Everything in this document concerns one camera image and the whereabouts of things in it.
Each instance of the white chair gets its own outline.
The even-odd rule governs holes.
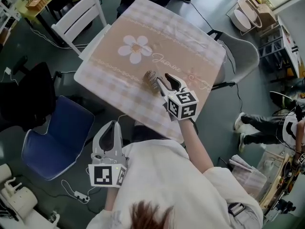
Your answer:
[[[104,27],[107,26],[104,13],[99,0],[81,0],[69,12],[67,12],[52,29],[72,48],[78,55],[81,52],[72,43],[80,32],[95,18],[99,16]],[[103,35],[105,30],[101,30],[87,47],[91,48]]]
[[[216,34],[214,40],[223,41],[232,53],[235,61],[235,76],[230,81],[225,81],[225,69],[224,64],[222,64],[212,90],[238,84],[259,64],[258,50],[252,43],[235,38],[222,31],[211,30],[207,34],[211,36],[214,33]]]

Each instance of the flower print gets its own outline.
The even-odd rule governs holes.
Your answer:
[[[121,56],[129,56],[129,60],[133,64],[138,64],[142,59],[142,54],[144,56],[150,56],[152,54],[152,49],[146,46],[148,39],[146,36],[139,36],[137,40],[131,35],[127,35],[123,39],[126,45],[119,48],[118,53]]]

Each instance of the brown hair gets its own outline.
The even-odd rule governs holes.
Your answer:
[[[155,217],[159,207],[153,207],[150,203],[141,201],[133,204],[131,208],[132,225],[130,229],[163,229],[172,207],[168,208],[162,215],[161,220]]]

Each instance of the floor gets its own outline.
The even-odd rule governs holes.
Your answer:
[[[102,9],[105,13],[106,20],[112,24],[116,19],[116,8],[120,4],[120,0],[102,0]],[[209,21],[214,29],[225,31],[228,34],[241,38],[240,32],[231,24],[226,12],[236,3],[237,0],[192,0],[198,11]],[[211,28],[201,18],[198,12],[191,4],[183,3],[180,0],[172,0],[168,5],[168,9],[180,14],[203,31],[208,32]],[[50,14],[45,11],[43,17],[49,24],[55,21]],[[40,25],[34,25],[36,30],[46,34],[46,31]],[[100,21],[94,21],[93,26],[82,32],[76,42],[88,43],[100,31],[102,25]],[[243,37],[255,44],[253,37],[248,34]],[[67,72],[77,70],[81,64],[81,60],[73,50],[64,50],[55,48],[43,38],[34,35],[28,24],[21,20],[15,27],[12,35],[6,43],[0,54],[0,72],[5,67],[11,67],[19,59],[19,57],[27,55],[27,67],[30,69],[35,64],[45,61],[51,73],[56,70]],[[229,60],[226,62],[226,77],[229,80],[233,77],[232,66]],[[14,76],[20,80],[23,75],[18,73]],[[270,115],[275,110],[275,105],[271,103],[268,92],[277,90],[277,84],[270,84],[264,70],[259,67],[252,72],[246,79],[239,83],[239,94],[243,100],[242,111],[260,115]],[[57,95],[81,94],[87,98],[96,98],[87,91],[78,86],[73,80],[73,74],[66,74],[59,79],[56,84]],[[96,118],[90,136],[93,136],[105,123],[110,120],[117,119],[121,113],[106,106],[106,114],[102,114]],[[208,97],[201,114],[198,117],[197,125],[199,129],[199,137],[211,156],[215,165],[217,165],[218,157],[224,159],[230,158],[238,152],[237,139],[238,135],[232,131],[233,123],[238,116],[241,108],[241,102],[237,97],[237,88],[226,87],[212,91]],[[122,126],[123,138],[128,138],[130,129],[133,124],[128,117],[120,119]],[[37,128],[38,132],[43,133],[46,125]],[[25,133],[19,127],[12,127],[0,133],[0,164],[9,163],[15,175],[23,174],[30,179],[23,177],[18,178],[25,186],[28,186],[38,198],[38,209],[46,215],[53,210],[61,215],[60,226],[67,229],[83,229],[94,216],[88,208],[78,201],[58,196],[66,194],[61,186],[61,179],[66,179],[74,190],[86,193],[90,189],[89,178],[85,172],[85,168],[91,162],[90,154],[92,146],[89,144],[85,147],[81,157],[77,163],[68,170],[61,178],[46,182],[34,173],[32,173],[21,161],[20,153],[22,150],[23,139]],[[256,166],[263,149],[256,146],[249,146],[241,155],[250,164]],[[88,207],[96,213],[103,208],[105,203],[105,189],[91,196]]]

